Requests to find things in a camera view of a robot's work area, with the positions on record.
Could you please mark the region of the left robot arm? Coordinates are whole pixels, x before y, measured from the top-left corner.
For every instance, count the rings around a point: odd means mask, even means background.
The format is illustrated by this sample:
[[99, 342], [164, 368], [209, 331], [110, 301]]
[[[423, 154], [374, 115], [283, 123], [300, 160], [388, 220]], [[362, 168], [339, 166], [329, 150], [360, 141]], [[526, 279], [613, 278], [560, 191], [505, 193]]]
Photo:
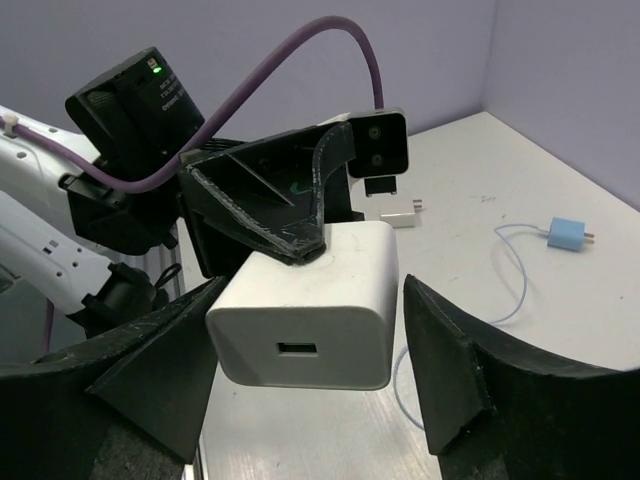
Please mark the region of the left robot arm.
[[[192, 219], [173, 175], [139, 194], [107, 186], [65, 160], [61, 149], [89, 167], [124, 182], [142, 181], [169, 161], [204, 124], [199, 109], [156, 47], [129, 57], [99, 75], [65, 102], [65, 109], [88, 137], [21, 117], [13, 133], [1, 127], [1, 189], [54, 227], [115, 252], [141, 256], [153, 247], [177, 246], [171, 233], [179, 215], [185, 223], [205, 278], [231, 278], [250, 249], [202, 223], [205, 246], [222, 253], [202, 257]], [[151, 293], [141, 270], [116, 267], [106, 287], [81, 293], [80, 309], [67, 315], [87, 338], [111, 330], [168, 302], [162, 274]]]

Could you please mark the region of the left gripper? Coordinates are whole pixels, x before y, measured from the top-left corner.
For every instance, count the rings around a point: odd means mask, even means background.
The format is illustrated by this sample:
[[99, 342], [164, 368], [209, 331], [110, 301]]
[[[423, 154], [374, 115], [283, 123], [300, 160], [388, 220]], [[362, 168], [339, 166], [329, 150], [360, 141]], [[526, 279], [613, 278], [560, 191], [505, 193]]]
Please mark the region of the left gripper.
[[180, 203], [202, 275], [232, 277], [253, 252], [285, 265], [317, 259], [326, 225], [364, 218], [350, 200], [355, 156], [349, 122], [184, 154]]

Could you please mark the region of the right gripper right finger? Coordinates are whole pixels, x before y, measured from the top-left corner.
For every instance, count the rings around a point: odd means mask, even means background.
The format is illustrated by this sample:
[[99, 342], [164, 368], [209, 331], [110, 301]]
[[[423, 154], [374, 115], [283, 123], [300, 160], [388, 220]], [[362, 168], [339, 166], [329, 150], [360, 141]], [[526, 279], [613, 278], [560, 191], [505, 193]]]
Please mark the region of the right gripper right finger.
[[428, 450], [446, 479], [635, 479], [639, 373], [572, 360], [414, 276], [403, 307]]

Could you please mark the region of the blue charger plug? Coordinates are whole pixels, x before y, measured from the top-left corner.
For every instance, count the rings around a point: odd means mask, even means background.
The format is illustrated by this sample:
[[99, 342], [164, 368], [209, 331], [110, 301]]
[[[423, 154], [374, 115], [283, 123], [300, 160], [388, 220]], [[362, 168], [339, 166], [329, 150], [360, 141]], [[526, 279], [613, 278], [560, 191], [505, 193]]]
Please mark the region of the blue charger plug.
[[595, 236], [586, 231], [584, 222], [554, 217], [547, 229], [539, 233], [547, 240], [550, 248], [579, 252], [585, 245], [595, 243]]

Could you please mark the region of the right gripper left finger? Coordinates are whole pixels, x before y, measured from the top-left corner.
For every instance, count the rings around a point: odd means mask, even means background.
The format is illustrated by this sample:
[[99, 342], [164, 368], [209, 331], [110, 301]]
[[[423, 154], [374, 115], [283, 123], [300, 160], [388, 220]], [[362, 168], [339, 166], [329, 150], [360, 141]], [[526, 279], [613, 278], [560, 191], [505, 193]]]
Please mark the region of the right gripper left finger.
[[179, 479], [218, 357], [205, 315], [227, 281], [33, 363], [1, 368], [4, 479]]

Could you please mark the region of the white charger plug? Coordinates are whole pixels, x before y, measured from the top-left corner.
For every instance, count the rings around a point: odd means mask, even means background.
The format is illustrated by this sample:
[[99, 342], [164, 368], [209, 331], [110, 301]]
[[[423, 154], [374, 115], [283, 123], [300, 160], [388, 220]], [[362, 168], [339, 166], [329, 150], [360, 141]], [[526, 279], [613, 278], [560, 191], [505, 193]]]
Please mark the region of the white charger plug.
[[307, 265], [252, 253], [206, 314], [225, 375], [254, 387], [374, 391], [390, 381], [398, 249], [385, 222], [332, 224]]

